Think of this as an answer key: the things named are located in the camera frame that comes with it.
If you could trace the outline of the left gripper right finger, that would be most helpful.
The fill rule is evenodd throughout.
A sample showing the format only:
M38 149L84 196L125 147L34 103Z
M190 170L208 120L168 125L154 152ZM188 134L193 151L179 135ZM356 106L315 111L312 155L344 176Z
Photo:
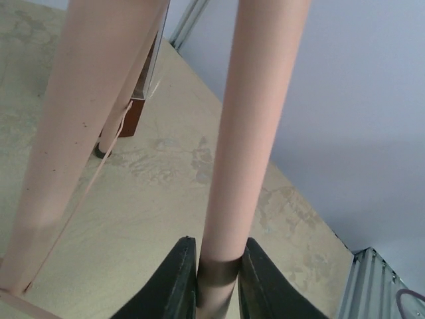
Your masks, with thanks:
M241 318L327 319L291 285L252 237L241 259L238 300Z

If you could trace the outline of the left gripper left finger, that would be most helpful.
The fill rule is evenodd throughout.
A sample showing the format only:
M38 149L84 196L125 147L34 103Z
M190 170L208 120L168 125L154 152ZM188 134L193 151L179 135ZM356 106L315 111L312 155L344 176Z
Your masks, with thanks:
M196 241L181 237L143 288L112 319L196 317Z

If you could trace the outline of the brown wooden metronome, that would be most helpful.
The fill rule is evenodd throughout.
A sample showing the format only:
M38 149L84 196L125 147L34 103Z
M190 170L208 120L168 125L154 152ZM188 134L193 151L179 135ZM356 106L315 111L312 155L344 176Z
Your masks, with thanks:
M131 108L128 110L125 116L123 128L119 135L120 138L128 138L128 137L134 136L145 101L147 100L147 98L145 100L134 100L131 98L134 88L137 84L137 80L140 76L140 73L143 69L145 60L148 55L148 53L144 54L146 50L147 50L147 43L145 43L142 50L139 52L135 62L132 65L132 68L127 77L126 83L124 84L124 87L123 87L126 95L129 95L130 89L132 89L132 92L131 92L131 95L129 96L129 102L131 103Z

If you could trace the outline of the pink tripod music stand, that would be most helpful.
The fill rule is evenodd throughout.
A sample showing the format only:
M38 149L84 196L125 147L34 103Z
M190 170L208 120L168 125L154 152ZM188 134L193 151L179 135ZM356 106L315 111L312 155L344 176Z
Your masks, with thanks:
M288 91L309 1L240 1L197 273L197 318L224 318ZM29 156L1 300L51 318L22 295L57 241L94 144L114 143L117 103L149 52L166 1L70 1Z

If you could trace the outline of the clear plastic metronome cover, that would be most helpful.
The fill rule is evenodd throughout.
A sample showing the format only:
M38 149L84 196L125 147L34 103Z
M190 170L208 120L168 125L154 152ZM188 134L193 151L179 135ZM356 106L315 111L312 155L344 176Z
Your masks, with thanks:
M145 100L148 96L150 86L151 86L151 81L153 78L153 71L155 68L157 55L159 52L159 47L163 37L163 30L164 30L165 21L167 18L167 11L168 11L168 8L164 10L157 24L157 28L154 33L155 37L153 38L151 48L145 60L145 64L143 66L143 69L137 80L137 84L131 96L131 98L134 100Z

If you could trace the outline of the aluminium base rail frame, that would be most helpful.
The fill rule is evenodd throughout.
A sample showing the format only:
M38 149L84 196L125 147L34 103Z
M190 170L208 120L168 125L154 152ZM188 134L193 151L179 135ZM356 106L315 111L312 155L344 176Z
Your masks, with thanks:
M369 247L354 254L338 319L424 318L424 295L409 289Z

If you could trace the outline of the right aluminium corner post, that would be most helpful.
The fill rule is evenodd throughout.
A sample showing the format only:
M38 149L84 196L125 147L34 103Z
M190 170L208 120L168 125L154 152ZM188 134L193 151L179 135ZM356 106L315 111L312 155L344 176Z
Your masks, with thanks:
M209 0L190 0L177 26L169 38L171 46L179 52L197 24Z

